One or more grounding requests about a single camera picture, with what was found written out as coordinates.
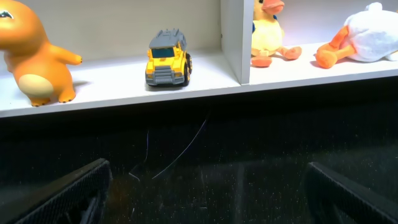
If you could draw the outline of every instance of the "dark background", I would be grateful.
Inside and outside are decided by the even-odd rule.
[[[312,161],[398,203],[397,84],[3,118],[0,206],[100,157],[114,177],[104,223],[309,223],[302,176]]]

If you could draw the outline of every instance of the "toy truck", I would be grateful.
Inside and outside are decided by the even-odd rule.
[[[146,83],[187,86],[192,72],[192,59],[187,41],[179,29],[161,30],[149,44]]]

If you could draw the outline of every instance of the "white plush duck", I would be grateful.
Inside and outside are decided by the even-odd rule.
[[[349,57],[361,62],[375,62],[385,57],[398,60],[398,13],[382,10],[379,2],[350,16],[330,43],[316,54],[318,64],[331,68],[337,60]]]

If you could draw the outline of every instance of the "black ridged object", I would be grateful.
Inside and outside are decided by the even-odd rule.
[[[102,219],[111,181],[109,162],[98,159],[2,206],[0,223],[97,224]]]
[[[398,223],[398,205],[348,178],[311,162],[305,193],[314,224],[343,223],[338,210],[356,223]]]

